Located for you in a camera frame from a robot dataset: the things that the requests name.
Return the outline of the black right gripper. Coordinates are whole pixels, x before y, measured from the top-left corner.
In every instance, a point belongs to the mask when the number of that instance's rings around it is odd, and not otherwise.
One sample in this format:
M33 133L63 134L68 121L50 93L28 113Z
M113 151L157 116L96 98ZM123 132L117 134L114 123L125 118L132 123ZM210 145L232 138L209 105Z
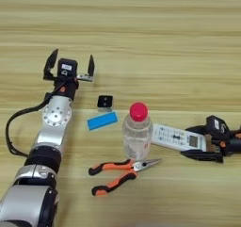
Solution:
M203 152L202 150L181 151L181 154L198 161L223 162L223 156L232 154L241 154L241 129L231 131L224 130L206 130L205 125L198 125L186 128L186 131L208 135L211 137L211 151Z

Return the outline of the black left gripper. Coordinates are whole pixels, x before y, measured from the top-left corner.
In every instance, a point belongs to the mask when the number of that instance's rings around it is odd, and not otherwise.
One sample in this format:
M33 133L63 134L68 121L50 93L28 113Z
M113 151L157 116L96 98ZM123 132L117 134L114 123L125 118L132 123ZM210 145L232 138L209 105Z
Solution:
M58 50L54 50L52 54L47 58L44 69L43 78L44 79L54 79L54 90L52 92L47 92L44 99L49 101L54 96L62 96L74 100L75 92L79 88L80 81L91 82L94 75L94 59L93 55L90 55L88 63L88 75L79 74L76 77L58 76L54 77L51 70L56 64Z

